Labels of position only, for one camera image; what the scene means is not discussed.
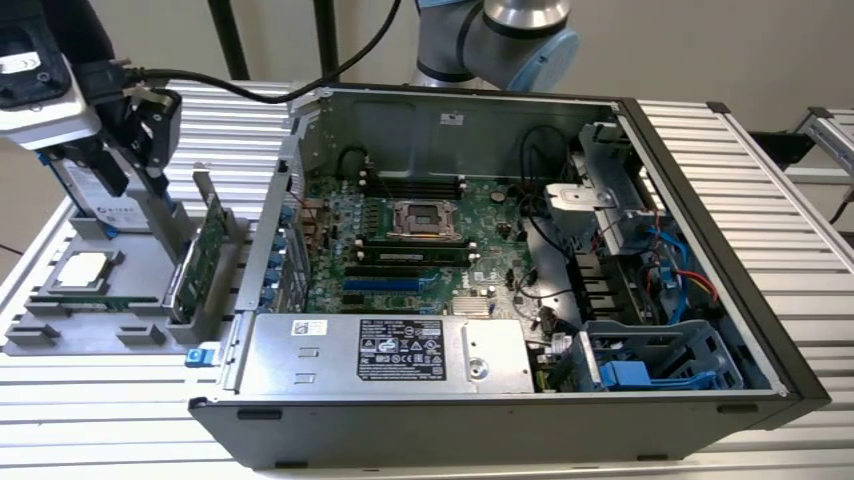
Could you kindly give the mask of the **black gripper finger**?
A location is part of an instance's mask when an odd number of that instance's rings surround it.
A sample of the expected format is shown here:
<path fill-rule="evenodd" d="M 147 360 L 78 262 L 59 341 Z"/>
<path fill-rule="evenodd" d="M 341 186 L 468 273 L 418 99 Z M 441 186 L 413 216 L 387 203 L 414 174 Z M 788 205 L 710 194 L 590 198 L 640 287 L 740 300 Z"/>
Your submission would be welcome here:
<path fill-rule="evenodd" d="M 163 197 L 169 187 L 165 173 L 181 137 L 183 99 L 165 88 L 138 87 L 131 95 L 131 165 L 151 195 Z"/>
<path fill-rule="evenodd" d="M 102 142 L 70 142 L 66 144 L 70 160 L 87 168 L 111 196 L 122 196 L 127 190 L 129 177 Z"/>

